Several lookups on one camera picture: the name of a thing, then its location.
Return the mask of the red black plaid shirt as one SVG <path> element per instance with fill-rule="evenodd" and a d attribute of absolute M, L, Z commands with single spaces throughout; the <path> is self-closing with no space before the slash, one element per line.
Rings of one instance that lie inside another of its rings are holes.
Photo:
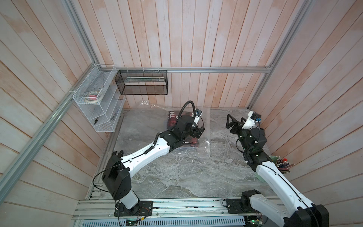
<path fill-rule="evenodd" d="M 180 111 L 176 111 L 176 110 L 173 110 L 173 111 L 169 111 L 168 112 L 168 119 L 167 119 L 167 130 L 171 130 L 176 122 L 177 122 L 177 119 L 178 119 L 178 114 L 179 114 Z M 198 147 L 199 146 L 199 139 L 198 138 L 194 138 L 192 136 L 188 136 L 185 138 L 185 141 L 184 141 L 184 145 L 185 147 Z"/>

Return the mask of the clear plastic vacuum bag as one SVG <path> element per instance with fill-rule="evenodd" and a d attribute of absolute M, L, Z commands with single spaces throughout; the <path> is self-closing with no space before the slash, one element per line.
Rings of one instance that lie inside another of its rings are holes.
<path fill-rule="evenodd" d="M 148 101 L 140 101 L 138 103 L 139 108 L 151 108 L 152 110 L 162 111 L 162 113 L 166 114 L 166 123 L 165 129 L 160 132 L 159 137 L 164 138 L 166 141 L 171 141 L 170 151 L 177 152 L 177 153 L 197 153 L 204 157 L 210 156 L 210 149 L 211 149 L 211 142 L 210 142 L 210 115 L 211 115 L 211 108 L 210 107 L 196 107 L 191 104 L 189 101 L 186 105 L 182 107 L 165 107 L 159 106 L 157 104 L 151 104 Z M 168 112 L 169 111 L 180 111 L 178 117 L 182 115 L 190 115 L 195 116 L 195 110 L 200 109 L 202 111 L 201 120 L 198 122 L 198 126 L 202 126 L 202 121 L 204 122 L 205 131 L 199 138 L 199 146 L 198 147 L 185 147 L 184 141 L 185 139 L 180 139 L 174 134 L 174 127 L 171 130 L 167 130 L 167 119 L 168 119 Z"/>

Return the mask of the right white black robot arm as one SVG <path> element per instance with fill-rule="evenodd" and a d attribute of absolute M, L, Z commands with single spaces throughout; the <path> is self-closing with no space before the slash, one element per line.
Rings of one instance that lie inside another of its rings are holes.
<path fill-rule="evenodd" d="M 261 115 L 250 111 L 248 118 L 236 120 L 227 116 L 226 128 L 238 136 L 246 164 L 271 187 L 282 201 L 276 205 L 257 190 L 241 194 L 240 208 L 245 213 L 257 212 L 280 227 L 328 227 L 330 215 L 323 205 L 316 205 L 299 192 L 281 173 L 263 150 L 267 142 L 261 128 Z"/>

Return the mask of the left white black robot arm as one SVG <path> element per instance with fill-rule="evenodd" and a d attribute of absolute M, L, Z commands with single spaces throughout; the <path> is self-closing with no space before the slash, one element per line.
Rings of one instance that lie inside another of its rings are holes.
<path fill-rule="evenodd" d="M 135 214 L 140 208 L 140 199 L 132 190 L 131 178 L 155 159 L 181 147 L 187 137 L 200 138 L 205 130 L 203 126 L 198 127 L 201 115 L 202 111 L 197 109 L 192 116 L 178 116 L 174 127 L 158 133 L 149 145 L 127 156 L 111 156 L 101 179 L 112 198 Z"/>

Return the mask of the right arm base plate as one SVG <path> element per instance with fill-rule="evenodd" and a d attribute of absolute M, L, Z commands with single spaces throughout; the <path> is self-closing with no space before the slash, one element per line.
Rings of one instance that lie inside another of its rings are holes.
<path fill-rule="evenodd" d="M 260 214 L 258 210 L 252 208 L 246 199 L 224 199 L 225 207 L 229 214 Z"/>

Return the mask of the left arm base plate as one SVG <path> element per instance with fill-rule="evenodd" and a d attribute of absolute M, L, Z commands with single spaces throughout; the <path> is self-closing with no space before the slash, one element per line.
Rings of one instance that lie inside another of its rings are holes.
<path fill-rule="evenodd" d="M 115 217 L 136 217 L 136 216 L 151 216 L 153 210 L 153 201 L 140 201 L 132 209 L 127 209 L 121 202 L 116 201 Z"/>

